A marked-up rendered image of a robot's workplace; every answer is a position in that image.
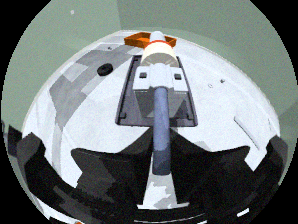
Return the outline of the orange open tray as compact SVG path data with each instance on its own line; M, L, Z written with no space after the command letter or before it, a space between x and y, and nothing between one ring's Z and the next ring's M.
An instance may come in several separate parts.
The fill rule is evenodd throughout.
M146 32L137 32L137 34L134 34L132 36L124 37L124 41L126 45L134 45L134 47L140 47L145 48L146 44L149 43L149 37L150 34L146 34ZM169 43L174 47L176 45L177 39L174 39L174 37L165 36L166 43Z

